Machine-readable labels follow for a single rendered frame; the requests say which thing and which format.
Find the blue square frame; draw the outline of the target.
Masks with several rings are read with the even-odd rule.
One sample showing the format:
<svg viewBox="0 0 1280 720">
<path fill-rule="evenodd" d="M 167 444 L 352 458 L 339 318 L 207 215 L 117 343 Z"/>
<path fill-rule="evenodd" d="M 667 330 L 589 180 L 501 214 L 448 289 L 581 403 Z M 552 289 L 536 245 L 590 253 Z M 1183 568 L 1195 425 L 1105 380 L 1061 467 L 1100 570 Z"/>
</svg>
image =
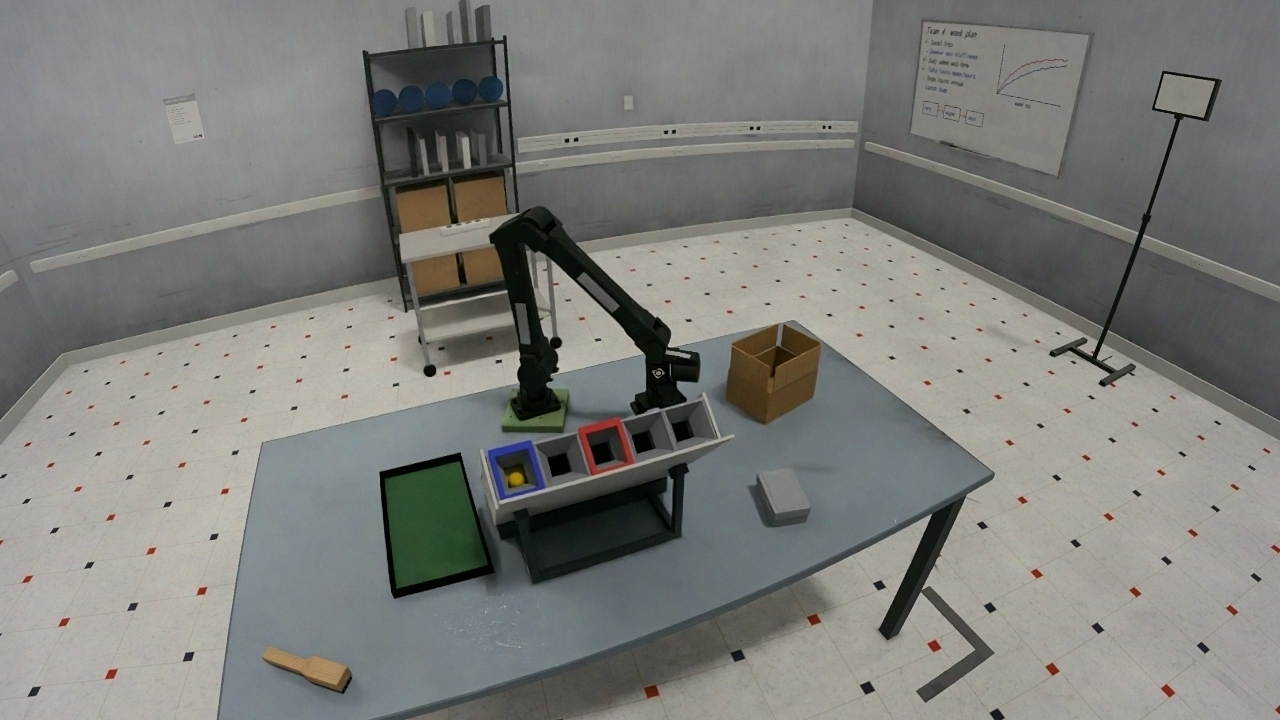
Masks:
<svg viewBox="0 0 1280 720">
<path fill-rule="evenodd" d="M 502 486 L 502 482 L 500 482 L 500 474 L 499 474 L 498 468 L 497 468 L 497 460 L 495 460 L 495 457 L 500 456 L 500 455 L 506 455 L 506 454 L 513 454 L 513 452 L 517 452 L 517 451 L 521 451 L 521 450 L 525 450 L 525 448 L 529 448 L 529 454 L 530 454 L 530 457 L 531 457 L 531 461 L 532 461 L 532 468 L 534 468 L 534 471 L 536 474 L 539 487 L 532 488 L 532 489 L 524 489 L 524 491 L 513 493 L 513 495 L 506 495 L 506 492 L 503 489 L 503 486 Z M 492 461 L 492 469 L 494 471 L 494 477 L 495 477 L 495 480 L 497 480 L 497 487 L 499 489 L 500 500 L 512 498 L 512 497 L 516 497 L 518 495 L 526 495 L 526 493 L 531 493 L 531 492 L 535 492 L 535 491 L 539 491 L 539 489 L 545 489 L 544 482 L 541 479 L 541 471 L 540 471 L 539 465 L 538 465 L 538 459 L 536 459 L 536 455 L 535 455 L 534 448 L 532 448 L 532 441 L 531 439 L 524 441 L 524 442 L 520 442 L 520 443 L 516 443 L 516 445 L 508 445 L 508 446 L 504 446 L 504 447 L 500 447 L 500 448 L 492 448 L 492 450 L 488 450 L 488 454 L 489 454 L 489 457 L 490 457 L 490 461 Z"/>
</svg>

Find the grey hinged case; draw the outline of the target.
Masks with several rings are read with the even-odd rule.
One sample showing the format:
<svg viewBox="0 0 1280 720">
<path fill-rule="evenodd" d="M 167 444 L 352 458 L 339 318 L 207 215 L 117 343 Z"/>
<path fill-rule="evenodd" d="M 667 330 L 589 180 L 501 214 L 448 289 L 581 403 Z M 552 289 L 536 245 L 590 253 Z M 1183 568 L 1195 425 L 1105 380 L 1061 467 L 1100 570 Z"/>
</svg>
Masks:
<svg viewBox="0 0 1280 720">
<path fill-rule="evenodd" d="M 792 468 L 756 473 L 759 495 L 771 527 L 805 523 L 812 505 L 799 484 Z M 769 509 L 769 510 L 768 510 Z"/>
</svg>

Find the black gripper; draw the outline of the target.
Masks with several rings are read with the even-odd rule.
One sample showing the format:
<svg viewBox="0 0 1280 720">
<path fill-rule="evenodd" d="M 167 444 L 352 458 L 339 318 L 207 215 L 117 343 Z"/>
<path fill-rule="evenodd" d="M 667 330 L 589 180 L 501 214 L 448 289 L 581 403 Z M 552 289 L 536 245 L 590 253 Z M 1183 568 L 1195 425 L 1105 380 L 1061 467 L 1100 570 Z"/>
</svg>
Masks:
<svg viewBox="0 0 1280 720">
<path fill-rule="evenodd" d="M 668 382 L 669 382 L 669 379 L 668 379 L 668 380 L 666 380 L 666 382 L 663 382 L 663 384 L 660 384 L 660 383 L 654 383 L 654 382 L 650 382 L 650 380 L 646 380 L 646 382 L 648 382 L 649 384 L 652 384 L 652 386 L 663 386 L 663 384 L 668 383 Z M 644 414 L 644 413 L 646 413 L 646 410 L 650 410 L 650 409 L 654 409 L 654 407 L 652 407 L 652 405 L 650 405 L 650 404 L 649 404 L 649 402 L 646 401 L 646 391 L 645 391 L 645 392 L 643 392 L 643 393 L 637 393 L 637 395 L 635 395 L 635 400 L 636 400 L 636 401 L 634 401 L 634 402 L 631 402 L 631 404 L 630 404 L 630 407 L 631 407 L 631 409 L 634 410 L 634 414 L 635 414 L 636 416 L 637 416 L 637 415 L 640 415 L 640 414 Z M 659 405 L 659 406 L 655 406 L 655 407 L 659 407 L 659 409 L 663 409 L 663 405 Z"/>
</svg>

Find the brown cardboard box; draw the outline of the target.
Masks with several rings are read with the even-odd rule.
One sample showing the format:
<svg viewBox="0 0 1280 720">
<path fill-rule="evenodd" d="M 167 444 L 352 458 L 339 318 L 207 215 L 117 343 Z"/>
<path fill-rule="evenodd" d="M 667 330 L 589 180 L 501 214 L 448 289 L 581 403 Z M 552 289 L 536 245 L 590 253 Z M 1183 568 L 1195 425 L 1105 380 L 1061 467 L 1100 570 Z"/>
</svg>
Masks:
<svg viewBox="0 0 1280 720">
<path fill-rule="evenodd" d="M 776 346 L 778 325 L 733 341 L 728 368 L 726 400 L 764 425 L 813 398 L 819 368 L 820 341 L 783 324 Z"/>
</svg>

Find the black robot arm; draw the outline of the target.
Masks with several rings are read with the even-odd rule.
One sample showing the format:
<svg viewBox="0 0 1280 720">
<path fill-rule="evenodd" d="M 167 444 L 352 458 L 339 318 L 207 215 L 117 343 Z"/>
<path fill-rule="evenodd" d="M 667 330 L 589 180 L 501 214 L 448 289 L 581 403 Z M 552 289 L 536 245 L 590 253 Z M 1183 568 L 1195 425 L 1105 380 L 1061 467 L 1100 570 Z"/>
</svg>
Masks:
<svg viewBox="0 0 1280 720">
<path fill-rule="evenodd" d="M 700 355 L 668 347 L 669 327 L 626 293 L 566 234 L 562 225 L 547 208 L 536 206 L 502 223 L 498 231 L 489 234 L 500 259 L 518 337 L 520 389 L 518 397 L 509 400 L 518 421 L 561 410 L 559 398 L 547 387 L 547 382 L 554 380 L 550 374 L 561 369 L 557 366 L 559 356 L 541 331 L 525 243 L 532 252 L 550 258 L 625 329 L 646 355 L 646 380 L 663 384 L 669 379 L 663 386 L 646 382 L 646 401 L 652 407 L 685 404 L 686 397 L 677 389 L 677 380 L 699 382 Z"/>
</svg>

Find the red rectangular frame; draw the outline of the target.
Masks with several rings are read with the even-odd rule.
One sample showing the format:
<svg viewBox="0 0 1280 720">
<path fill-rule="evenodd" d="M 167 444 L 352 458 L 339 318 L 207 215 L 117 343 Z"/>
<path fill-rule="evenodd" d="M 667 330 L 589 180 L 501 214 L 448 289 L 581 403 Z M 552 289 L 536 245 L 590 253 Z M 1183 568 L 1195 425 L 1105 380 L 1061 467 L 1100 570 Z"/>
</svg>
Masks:
<svg viewBox="0 0 1280 720">
<path fill-rule="evenodd" d="M 595 464 L 594 464 L 594 460 L 593 460 L 593 454 L 591 454 L 591 451 L 589 448 L 588 438 L 586 438 L 585 434 L 593 433 L 595 430 L 603 430 L 603 429 L 607 429 L 607 428 L 611 428 L 611 427 L 617 427 L 617 429 L 620 432 L 620 438 L 621 438 L 622 445 L 625 447 L 625 454 L 626 454 L 626 457 L 627 457 L 628 462 L 623 462 L 623 464 L 616 465 L 613 468 L 605 468 L 605 469 L 602 469 L 602 470 L 596 471 L 596 468 L 595 468 Z M 582 447 L 584 447 L 585 454 L 588 456 L 588 462 L 589 462 L 589 466 L 590 466 L 590 469 L 593 471 L 593 477 L 596 475 L 596 474 L 602 474 L 604 471 L 611 471 L 613 469 L 620 469 L 620 468 L 626 468 L 628 465 L 634 465 L 634 457 L 632 457 L 632 454 L 631 454 L 631 451 L 628 448 L 628 442 L 626 439 L 623 427 L 622 427 L 622 424 L 620 421 L 620 416 L 614 418 L 614 419 L 611 419 L 611 420 L 607 420 L 607 421 L 599 421 L 599 423 L 595 423 L 595 424 L 591 424 L 591 425 L 588 425 L 588 427 L 580 427 L 579 428 L 579 434 L 580 434 L 580 437 L 582 439 Z"/>
</svg>

